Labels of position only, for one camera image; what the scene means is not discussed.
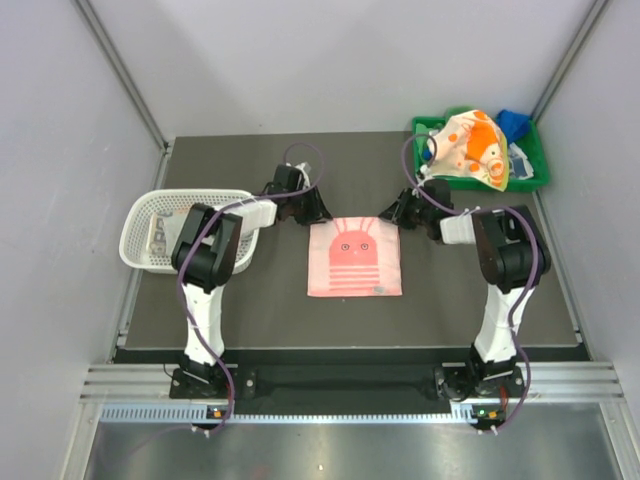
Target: green basket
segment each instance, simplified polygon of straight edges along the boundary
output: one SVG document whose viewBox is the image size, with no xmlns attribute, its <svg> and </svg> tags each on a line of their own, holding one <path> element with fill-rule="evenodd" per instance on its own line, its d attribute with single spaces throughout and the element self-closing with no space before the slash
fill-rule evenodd
<svg viewBox="0 0 640 480">
<path fill-rule="evenodd" d="M 413 133 L 416 133 L 416 126 L 422 124 L 425 127 L 431 129 L 436 125 L 446 124 L 445 117 L 415 117 L 413 119 Z M 549 166 L 547 165 L 547 158 L 544 156 L 544 150 L 542 149 L 542 143 L 540 143 L 540 136 L 538 135 L 538 129 L 536 124 L 532 120 L 529 120 L 531 130 L 524 137 L 516 142 L 524 153 L 529 158 L 529 163 L 533 167 L 533 178 L 526 180 L 520 180 L 517 178 L 510 178 L 507 184 L 507 192 L 534 192 L 539 187 L 547 185 L 551 180 L 549 174 Z M 413 159 L 415 164 L 415 171 L 420 170 L 420 167 L 424 165 L 424 160 L 420 157 L 418 152 L 418 142 L 413 142 Z M 497 191 L 494 188 L 485 185 L 484 183 L 470 177 L 440 177 L 446 178 L 449 181 L 449 185 L 454 190 L 486 190 Z"/>
</svg>

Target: robotic arm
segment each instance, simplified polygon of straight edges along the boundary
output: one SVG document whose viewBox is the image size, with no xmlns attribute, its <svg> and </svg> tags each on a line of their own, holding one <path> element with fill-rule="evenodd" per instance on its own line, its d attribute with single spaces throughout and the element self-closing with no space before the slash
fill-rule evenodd
<svg viewBox="0 0 640 480">
<path fill-rule="evenodd" d="M 446 180 L 430 179 L 420 188 L 441 205 L 453 208 Z M 513 209 L 526 219 L 538 248 L 535 281 L 512 317 L 513 331 L 517 334 L 527 301 L 540 277 L 551 268 L 551 255 L 529 209 L 526 206 Z M 496 386 L 507 382 L 516 372 L 516 349 L 508 315 L 533 267 L 531 243 L 522 225 L 512 213 L 500 209 L 453 216 L 410 188 L 403 190 L 380 218 L 405 229 L 423 226 L 429 238 L 437 243 L 476 246 L 480 269 L 488 283 L 487 301 L 482 328 L 471 345 L 465 369 L 456 373 L 455 391 L 462 392 L 463 397 L 495 392 Z M 446 375 L 440 378 L 441 391 L 446 391 L 447 380 Z M 465 384 L 464 388 L 459 388 L 460 383 Z"/>
<path fill-rule="evenodd" d="M 293 193 L 309 187 L 304 165 L 278 165 L 264 195 Z M 204 227 L 216 213 L 213 207 L 195 204 L 191 207 L 171 256 L 171 264 L 180 270 Z M 256 198 L 246 205 L 225 211 L 211 227 L 207 237 L 211 245 L 198 245 L 184 276 L 183 290 L 187 307 L 196 319 L 200 334 L 216 355 L 224 352 L 220 321 L 222 294 L 231 278 L 240 239 L 253 230 L 274 225 L 293 216 L 303 226 L 331 220 L 317 188 L 295 197 L 278 200 Z M 215 359 L 198 340 L 195 327 L 189 323 L 187 347 L 182 370 L 205 383 L 213 381 Z"/>
</svg>

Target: pink towel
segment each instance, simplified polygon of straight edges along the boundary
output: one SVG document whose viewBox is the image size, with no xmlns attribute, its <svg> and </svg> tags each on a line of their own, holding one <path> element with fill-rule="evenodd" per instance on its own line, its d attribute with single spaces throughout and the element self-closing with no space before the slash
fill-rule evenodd
<svg viewBox="0 0 640 480">
<path fill-rule="evenodd" d="M 311 226 L 311 297 L 402 295 L 397 227 L 375 217 Z"/>
</svg>

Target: white laundry basket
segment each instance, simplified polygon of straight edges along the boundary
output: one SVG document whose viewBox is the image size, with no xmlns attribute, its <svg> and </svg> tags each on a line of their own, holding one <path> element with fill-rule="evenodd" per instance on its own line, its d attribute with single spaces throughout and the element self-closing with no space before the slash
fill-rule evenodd
<svg viewBox="0 0 640 480">
<path fill-rule="evenodd" d="M 151 217 L 155 214 L 170 214 L 176 210 L 189 209 L 194 203 L 212 207 L 251 197 L 244 190 L 154 190 L 140 197 L 133 204 L 120 237 L 120 258 L 133 268 L 142 268 L 153 273 L 177 273 L 171 266 L 171 252 L 155 255 L 147 252 L 147 240 Z M 240 239 L 233 273 L 244 271 L 251 263 L 251 256 L 258 243 L 258 230 Z"/>
</svg>

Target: white wall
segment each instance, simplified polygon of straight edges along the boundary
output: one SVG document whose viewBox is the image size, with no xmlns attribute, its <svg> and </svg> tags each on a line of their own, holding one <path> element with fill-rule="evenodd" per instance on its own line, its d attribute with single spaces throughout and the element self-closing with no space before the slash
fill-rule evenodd
<svg viewBox="0 0 640 480">
<path fill-rule="evenodd" d="M 160 153 L 69 0 L 0 4 L 0 478 L 53 478 Z"/>
<path fill-rule="evenodd" d="M 553 176 L 543 200 L 583 326 L 640 425 L 638 18 L 640 2 L 611 2 L 540 129 Z"/>
<path fill-rule="evenodd" d="M 530 112 L 591 0 L 92 0 L 164 135 Z"/>
</svg>

